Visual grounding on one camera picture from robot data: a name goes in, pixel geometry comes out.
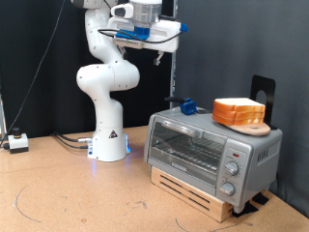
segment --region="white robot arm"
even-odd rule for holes
[[[79,88],[89,95],[96,109],[97,127],[88,144],[88,158],[121,160],[126,156],[123,107],[110,99],[109,93],[134,88],[140,78],[136,67],[123,59],[124,46],[156,49],[160,58],[163,52],[174,52],[178,48],[181,24],[159,19],[162,0],[130,0],[129,4],[117,7],[115,0],[71,2],[76,7],[89,9],[85,16],[89,49],[104,63],[83,67],[76,77]]]

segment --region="bread slice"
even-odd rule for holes
[[[252,119],[252,118],[264,118],[265,112],[237,112],[237,111],[223,111],[214,108],[213,113],[217,116],[230,119]]]
[[[236,112],[265,112],[265,106],[247,98],[238,99],[216,99],[214,108],[221,111]]]
[[[262,124],[264,121],[264,118],[248,118],[248,119],[224,118],[214,113],[212,113],[212,119],[218,123],[225,125]]]

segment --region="control knob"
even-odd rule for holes
[[[224,183],[223,186],[220,188],[220,191],[224,192],[225,194],[231,196],[235,192],[235,188],[231,183]]]
[[[231,176],[235,176],[239,173],[239,167],[235,162],[228,162],[225,164],[225,169],[229,172]]]

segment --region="toaster oven rack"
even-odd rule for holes
[[[155,144],[153,148],[216,174],[223,146],[206,138],[182,134]]]

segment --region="toaster oven window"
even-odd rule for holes
[[[156,122],[150,156],[170,163],[181,160],[216,175],[226,140],[205,131],[187,135]]]

